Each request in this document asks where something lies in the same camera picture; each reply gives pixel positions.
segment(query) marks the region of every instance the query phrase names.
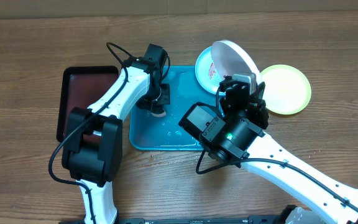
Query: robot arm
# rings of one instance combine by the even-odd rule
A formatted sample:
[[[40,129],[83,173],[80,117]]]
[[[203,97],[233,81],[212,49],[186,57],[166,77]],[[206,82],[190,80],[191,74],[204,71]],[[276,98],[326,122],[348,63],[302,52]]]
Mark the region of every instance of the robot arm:
[[[144,57],[124,61],[124,69],[114,85],[88,110],[74,108],[68,117],[67,134],[101,109],[127,83],[106,109],[81,132],[78,131],[63,149],[62,165],[72,178],[89,188],[91,202],[80,187],[86,216],[85,224],[113,224],[117,221],[117,208],[112,199],[112,180],[122,158],[122,122],[133,106],[147,109],[156,116],[164,114],[163,105],[170,103],[169,85],[161,84],[162,69],[167,59],[162,47],[150,44]],[[101,136],[100,142],[84,139],[84,134]]]
[[[262,100],[264,83],[251,87],[249,77],[238,74],[227,77],[220,84],[220,89],[226,91],[226,97],[220,100],[225,117],[220,112],[211,115],[202,106],[212,111],[216,108],[202,103],[193,105],[182,117],[179,125],[199,139],[204,148],[197,173],[236,165],[273,182],[327,224],[358,223],[358,211],[352,208],[358,209],[358,190],[327,177],[265,133],[263,129],[268,125],[269,116]],[[221,165],[199,171],[205,152]]]

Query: lime green plate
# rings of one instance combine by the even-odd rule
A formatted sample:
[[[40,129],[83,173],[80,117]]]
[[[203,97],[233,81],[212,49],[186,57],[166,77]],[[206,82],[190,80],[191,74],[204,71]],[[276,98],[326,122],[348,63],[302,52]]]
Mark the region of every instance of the lime green plate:
[[[266,107],[278,114],[295,114],[303,110],[311,98],[308,79],[289,65],[272,65],[261,73],[266,84]]]

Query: blue tray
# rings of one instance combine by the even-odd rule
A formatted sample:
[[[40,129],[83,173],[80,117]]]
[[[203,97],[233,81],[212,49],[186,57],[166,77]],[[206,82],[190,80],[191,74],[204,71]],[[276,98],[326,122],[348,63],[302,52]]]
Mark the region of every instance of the blue tray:
[[[163,83],[169,83],[171,91],[171,105],[165,105],[167,115],[156,118],[135,106],[131,111],[129,140],[140,150],[201,151],[198,141],[178,122],[196,102],[215,105],[215,96],[197,82],[194,66],[171,66]]]

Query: blue plate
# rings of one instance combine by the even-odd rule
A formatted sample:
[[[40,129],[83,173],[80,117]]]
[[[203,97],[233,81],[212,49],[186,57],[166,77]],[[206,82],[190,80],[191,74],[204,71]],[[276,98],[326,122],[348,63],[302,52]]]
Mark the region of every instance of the blue plate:
[[[215,105],[215,95],[198,83],[194,66],[171,66],[163,83],[169,83],[171,91],[171,105],[165,105],[167,115],[156,118],[135,106],[131,111],[129,140],[140,150],[201,151],[198,141],[178,122],[196,102]]]
[[[206,91],[216,94],[219,83],[223,81],[223,79],[216,70],[214,61],[212,60],[211,50],[212,47],[208,47],[198,56],[196,61],[196,78],[198,83]]]

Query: table surface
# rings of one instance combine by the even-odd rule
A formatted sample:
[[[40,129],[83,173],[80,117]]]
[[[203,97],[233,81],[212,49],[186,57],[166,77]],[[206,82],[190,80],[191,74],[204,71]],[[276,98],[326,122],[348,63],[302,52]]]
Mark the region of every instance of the table surface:
[[[117,66],[105,42],[137,56],[149,43],[161,45],[173,65],[194,65],[221,39],[245,48],[260,70],[287,64],[308,77],[310,104],[293,116],[271,114],[267,131],[300,159],[358,188],[358,11],[0,20],[0,223],[83,217],[78,187],[54,182],[47,170],[64,69]],[[131,150],[114,180],[121,217],[244,217],[302,205],[236,167],[196,175],[199,152],[136,151],[128,120],[124,148]],[[54,171],[70,177],[60,159]]]

